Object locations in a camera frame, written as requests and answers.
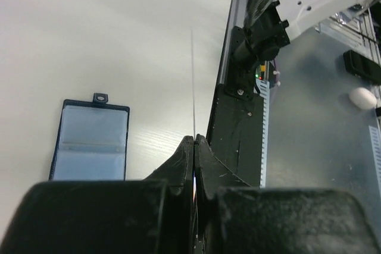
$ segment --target thin metal rod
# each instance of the thin metal rod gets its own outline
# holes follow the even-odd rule
[[[193,27],[190,27],[190,57],[192,61],[193,138],[196,139],[195,57],[193,44]]]

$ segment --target card holder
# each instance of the card holder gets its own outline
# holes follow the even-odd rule
[[[50,180],[124,180],[130,108],[107,102],[64,101]]]

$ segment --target black device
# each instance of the black device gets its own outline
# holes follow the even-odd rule
[[[371,84],[381,85],[381,67],[379,64],[353,50],[345,52],[343,57],[347,72],[368,80]]]
[[[249,187],[200,135],[184,137],[142,181],[37,184],[0,246],[1,254],[195,251],[381,253],[362,207],[348,193]]]

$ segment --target white table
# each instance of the white table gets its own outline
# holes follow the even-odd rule
[[[0,0],[0,237],[48,178],[64,99],[131,108],[127,178],[144,178],[206,133],[230,0]]]

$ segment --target white ball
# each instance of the white ball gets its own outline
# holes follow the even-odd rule
[[[349,99],[354,105],[362,110],[370,110],[376,107],[377,98],[369,90],[358,87],[349,94]]]

